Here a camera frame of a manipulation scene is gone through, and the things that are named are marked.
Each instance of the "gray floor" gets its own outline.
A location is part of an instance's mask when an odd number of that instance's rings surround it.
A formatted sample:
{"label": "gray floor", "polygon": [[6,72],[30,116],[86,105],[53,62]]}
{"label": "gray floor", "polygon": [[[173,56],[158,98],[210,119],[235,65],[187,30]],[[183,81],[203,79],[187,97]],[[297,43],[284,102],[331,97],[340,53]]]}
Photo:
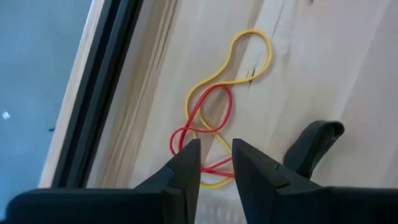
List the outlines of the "gray floor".
{"label": "gray floor", "polygon": [[91,0],[0,0],[0,218],[37,186]]}

